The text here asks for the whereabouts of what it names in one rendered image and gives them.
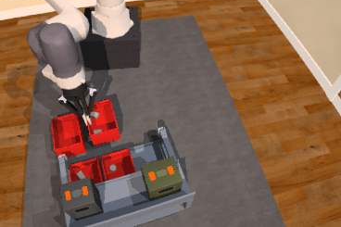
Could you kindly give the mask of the white round disc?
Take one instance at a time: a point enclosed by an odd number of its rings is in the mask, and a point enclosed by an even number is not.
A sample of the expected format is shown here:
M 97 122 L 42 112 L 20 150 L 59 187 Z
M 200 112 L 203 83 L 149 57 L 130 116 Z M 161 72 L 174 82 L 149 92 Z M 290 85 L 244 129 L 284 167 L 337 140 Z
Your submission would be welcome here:
M 116 167 L 115 165 L 110 165 L 109 169 L 110 169 L 111 171 L 115 171 L 115 170 L 117 169 L 117 167 Z

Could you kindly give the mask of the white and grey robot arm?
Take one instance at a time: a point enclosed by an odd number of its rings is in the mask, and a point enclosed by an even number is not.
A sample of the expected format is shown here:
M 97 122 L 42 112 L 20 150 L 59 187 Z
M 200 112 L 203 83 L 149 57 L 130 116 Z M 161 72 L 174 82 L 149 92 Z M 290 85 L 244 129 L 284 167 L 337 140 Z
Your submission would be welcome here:
M 45 77 L 56 82 L 60 88 L 76 88 L 85 83 L 76 43 L 86 39 L 90 24 L 84 14 L 68 0 L 45 1 L 59 15 L 31 28 L 27 42 L 36 59 L 44 63 L 48 60 L 51 67 L 47 65 L 42 70 Z M 132 27 L 125 0 L 96 0 L 96 3 L 95 11 L 92 11 L 92 33 L 115 38 L 124 35 Z

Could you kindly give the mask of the red bin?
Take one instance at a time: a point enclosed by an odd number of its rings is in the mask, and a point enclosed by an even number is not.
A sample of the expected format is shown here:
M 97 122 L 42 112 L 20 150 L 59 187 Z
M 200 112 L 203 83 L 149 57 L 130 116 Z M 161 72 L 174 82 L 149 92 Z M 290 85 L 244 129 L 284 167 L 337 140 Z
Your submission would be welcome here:
M 136 172 L 129 148 L 101 156 L 101 158 L 106 181 Z M 116 165 L 115 171 L 109 169 L 111 164 Z
M 80 132 L 78 117 L 72 113 L 53 118 L 51 122 L 54 150 L 57 155 L 65 154 L 67 158 L 87 152 Z
M 82 162 L 70 164 L 69 178 L 71 182 L 80 180 L 76 174 L 79 171 L 82 171 L 86 178 L 90 177 L 94 183 L 101 183 L 105 181 L 99 158 L 92 158 Z
M 110 98 L 95 102 L 94 112 L 99 113 L 98 119 L 90 118 L 92 124 L 87 121 L 88 130 L 94 145 L 102 145 L 111 141 L 119 140 L 120 133 L 114 115 Z M 94 134 L 94 130 L 102 129 L 102 132 Z M 105 132 L 104 132 L 105 131 Z

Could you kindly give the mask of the grey metal shelf frame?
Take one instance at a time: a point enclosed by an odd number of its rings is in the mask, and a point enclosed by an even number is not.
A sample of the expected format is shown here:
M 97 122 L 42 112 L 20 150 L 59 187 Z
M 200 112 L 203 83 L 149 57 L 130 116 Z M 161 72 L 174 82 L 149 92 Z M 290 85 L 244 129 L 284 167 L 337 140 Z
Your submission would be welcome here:
M 95 186 L 99 191 L 104 213 L 76 221 L 64 211 L 67 227 L 133 227 L 191 207 L 196 192 L 191 193 L 189 189 L 166 129 L 158 128 L 158 133 L 159 140 L 130 148 L 137 172 L 106 181 L 102 158 L 99 157 L 105 182 L 96 183 Z M 171 156 L 176 159 L 183 178 L 182 191 L 150 201 L 141 166 Z M 58 161 L 61 182 L 68 183 L 70 164 L 66 155 L 60 155 Z

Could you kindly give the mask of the olive green case with orange latches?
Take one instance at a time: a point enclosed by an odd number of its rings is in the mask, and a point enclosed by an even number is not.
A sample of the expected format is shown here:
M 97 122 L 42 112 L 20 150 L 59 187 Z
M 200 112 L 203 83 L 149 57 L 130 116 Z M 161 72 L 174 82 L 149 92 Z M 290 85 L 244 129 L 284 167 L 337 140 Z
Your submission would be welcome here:
M 181 192 L 183 179 L 174 157 L 145 164 L 141 170 L 150 201 Z

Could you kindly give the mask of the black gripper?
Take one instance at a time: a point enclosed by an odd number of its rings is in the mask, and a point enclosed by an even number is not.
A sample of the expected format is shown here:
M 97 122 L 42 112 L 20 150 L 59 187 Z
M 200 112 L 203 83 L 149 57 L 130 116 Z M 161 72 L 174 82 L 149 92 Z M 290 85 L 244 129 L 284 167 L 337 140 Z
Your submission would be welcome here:
M 86 126 L 88 126 L 87 121 L 89 122 L 89 125 L 91 125 L 92 124 L 91 119 L 90 119 L 91 116 L 89 112 L 94 111 L 95 97 L 97 95 L 96 88 L 95 87 L 93 89 L 89 88 L 89 86 L 85 82 L 73 89 L 63 89 L 63 88 L 61 89 L 63 91 L 63 95 L 58 97 L 59 104 L 65 106 L 75 116 L 81 115 L 83 117 L 82 119 L 86 123 Z M 89 99 L 89 107 L 88 107 L 86 105 L 85 98 L 89 93 L 90 93 L 90 99 Z M 76 107 L 72 105 L 69 100 L 72 101 Z M 80 100 L 82 101 L 82 105 L 80 103 Z M 82 107 L 84 110 L 82 109 Z M 84 117 L 84 116 L 87 116 L 87 117 Z

